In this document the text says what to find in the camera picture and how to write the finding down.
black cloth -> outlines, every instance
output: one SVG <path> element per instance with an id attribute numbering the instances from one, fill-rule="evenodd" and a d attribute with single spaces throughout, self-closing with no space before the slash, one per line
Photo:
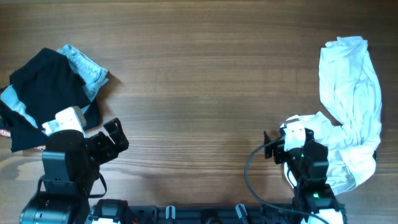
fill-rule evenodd
<path id="1" fill-rule="evenodd" d="M 82 88 L 84 81 L 71 70 L 67 57 L 47 48 L 16 70 L 10 84 L 39 127 L 61 110 L 90 104 Z"/>
<path id="2" fill-rule="evenodd" d="M 0 115 L 0 129 L 11 133 L 12 152 L 43 146 L 47 143 L 46 134 L 33 127 L 23 116 L 12 111 L 2 101 L 0 101 Z"/>
<path id="3" fill-rule="evenodd" d="M 100 108 L 98 107 L 97 98 L 94 98 L 94 100 L 91 102 L 90 107 L 88 107 L 86 113 L 84 113 L 84 116 L 86 118 L 87 124 L 83 127 L 83 130 L 86 131 L 100 125 L 101 113 Z"/>

wooden table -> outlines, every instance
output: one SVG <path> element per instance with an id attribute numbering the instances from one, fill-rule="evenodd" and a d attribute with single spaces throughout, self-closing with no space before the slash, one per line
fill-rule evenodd
<path id="1" fill-rule="evenodd" d="M 250 204 L 256 201 L 243 169 L 262 131 L 276 138 L 289 116 L 327 114 L 319 100 L 320 48 L 338 36 L 361 35 L 382 89 L 382 144 L 376 173 L 338 199 L 350 223 L 395 223 L 397 9 L 393 1 L 5 4 L 0 82 L 8 85 L 9 75 L 43 47 L 72 44 L 111 72 L 98 93 L 103 120 L 118 117 L 130 141 L 101 167 L 106 198 L 130 205 Z M 0 223 L 17 223 L 43 174 L 39 151 L 11 154 L 10 145 L 0 139 Z M 249 176 L 261 197 L 290 202 L 280 166 L 263 154 Z M 102 190 L 96 183 L 93 192 Z"/>

crumpled white fabric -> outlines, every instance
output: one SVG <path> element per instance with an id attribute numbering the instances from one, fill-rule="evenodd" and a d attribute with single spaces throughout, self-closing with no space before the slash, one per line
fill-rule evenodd
<path id="1" fill-rule="evenodd" d="M 319 61 L 320 100 L 342 125 L 333 126 L 321 112 L 299 118 L 314 131 L 315 141 L 329 148 L 327 183 L 337 195 L 362 184 L 376 170 L 381 90 L 367 40 L 337 37 L 325 45 Z"/>

light blue fabric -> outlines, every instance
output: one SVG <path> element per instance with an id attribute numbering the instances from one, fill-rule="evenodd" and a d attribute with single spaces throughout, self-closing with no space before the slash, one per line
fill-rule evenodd
<path id="1" fill-rule="evenodd" d="M 66 44 L 57 52 L 67 56 L 70 68 L 84 79 L 86 84 L 83 86 L 83 91 L 88 99 L 93 101 L 98 90 L 109 81 L 106 78 L 108 70 L 99 66 L 70 44 Z M 88 107 L 89 105 L 82 108 L 81 111 L 85 113 Z"/>
<path id="2" fill-rule="evenodd" d="M 88 99 L 93 101 L 98 90 L 109 81 L 106 78 L 108 70 L 96 64 L 92 59 L 88 58 L 70 44 L 63 46 L 62 49 L 58 49 L 57 52 L 67 56 L 70 68 L 84 79 L 85 85 L 83 85 L 83 91 L 86 93 Z M 25 117 L 30 124 L 37 128 L 35 119 L 25 112 L 26 105 L 19 101 L 17 93 L 12 85 L 4 90 L 0 99 L 11 110 L 18 112 L 21 116 Z M 81 112 L 85 113 L 89 106 L 90 105 L 87 105 L 82 108 Z"/>

pile of clothes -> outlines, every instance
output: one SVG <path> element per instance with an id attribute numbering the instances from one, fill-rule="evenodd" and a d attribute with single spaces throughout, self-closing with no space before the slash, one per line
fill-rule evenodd
<path id="1" fill-rule="evenodd" d="M 108 70 L 72 45 L 42 49 L 10 76 L 0 96 L 0 135 L 11 137 L 11 151 L 43 148 L 48 136 L 43 123 L 70 106 L 78 106 L 87 125 L 101 121 L 96 95 L 108 82 Z"/>

